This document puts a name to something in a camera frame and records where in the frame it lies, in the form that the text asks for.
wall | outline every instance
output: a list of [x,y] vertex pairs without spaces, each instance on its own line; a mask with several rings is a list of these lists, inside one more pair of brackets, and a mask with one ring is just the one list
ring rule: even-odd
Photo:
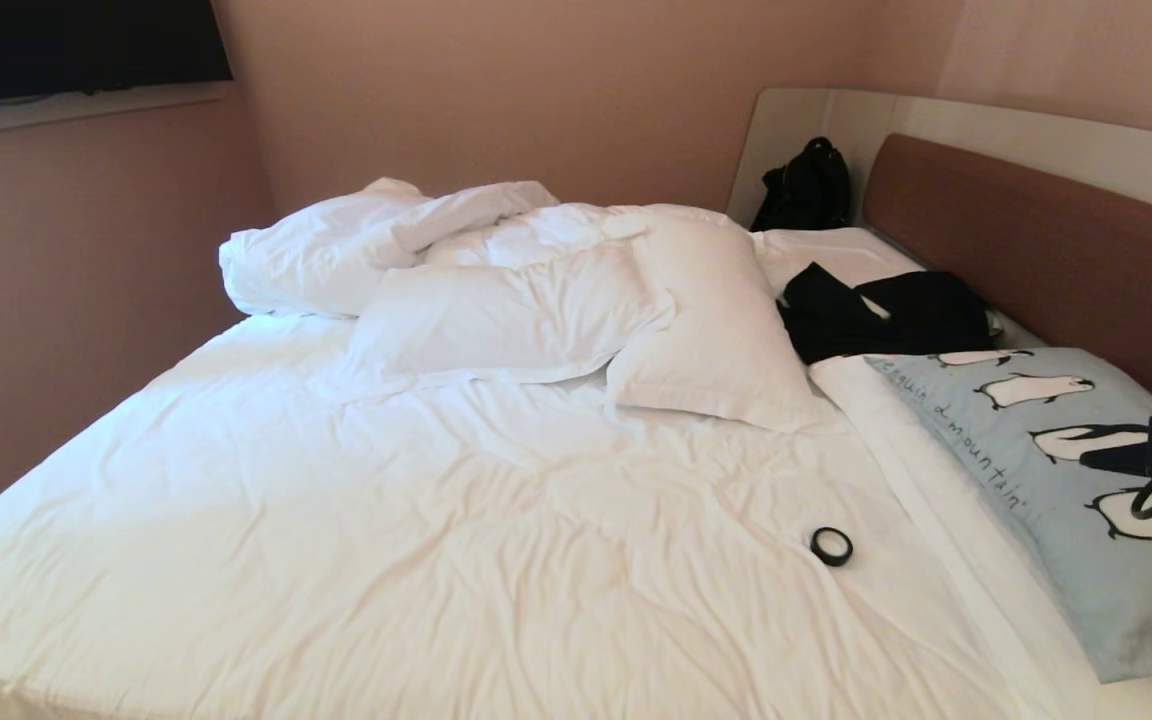
[[233,91],[0,132],[0,491],[238,318],[215,250],[271,219]]
[[879,3],[220,1],[282,211],[381,174],[721,209],[758,92],[849,81]]
[[892,0],[851,88],[1152,129],[1152,0]]

white duvet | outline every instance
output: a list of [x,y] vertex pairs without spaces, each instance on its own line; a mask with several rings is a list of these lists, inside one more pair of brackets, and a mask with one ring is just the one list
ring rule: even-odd
[[338,409],[348,331],[248,319],[0,497],[0,717],[1016,714],[850,429],[599,376]]

